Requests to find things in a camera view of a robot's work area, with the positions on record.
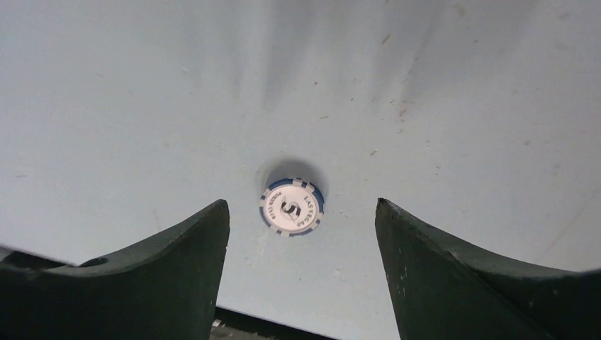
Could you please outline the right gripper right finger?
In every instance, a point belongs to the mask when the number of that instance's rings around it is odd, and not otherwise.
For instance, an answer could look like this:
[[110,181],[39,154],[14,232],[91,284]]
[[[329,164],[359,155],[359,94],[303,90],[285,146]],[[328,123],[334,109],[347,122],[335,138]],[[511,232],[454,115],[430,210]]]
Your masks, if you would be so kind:
[[511,259],[385,198],[375,230],[401,339],[599,339],[600,271]]

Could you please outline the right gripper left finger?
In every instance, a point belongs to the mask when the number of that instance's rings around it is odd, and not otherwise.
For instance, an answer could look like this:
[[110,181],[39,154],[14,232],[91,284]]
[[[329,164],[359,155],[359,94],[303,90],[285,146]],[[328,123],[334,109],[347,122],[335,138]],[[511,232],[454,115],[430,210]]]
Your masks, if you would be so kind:
[[118,251],[1,261],[2,339],[208,339],[230,234],[220,199]]

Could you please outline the white poker chip front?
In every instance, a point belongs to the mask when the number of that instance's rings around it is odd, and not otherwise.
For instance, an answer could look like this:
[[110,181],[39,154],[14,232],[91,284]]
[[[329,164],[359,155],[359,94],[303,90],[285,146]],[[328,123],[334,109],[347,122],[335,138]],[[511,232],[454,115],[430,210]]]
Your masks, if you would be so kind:
[[259,199],[259,214],[266,226],[284,237],[311,233],[322,222],[325,199],[314,183],[283,178],[267,186]]

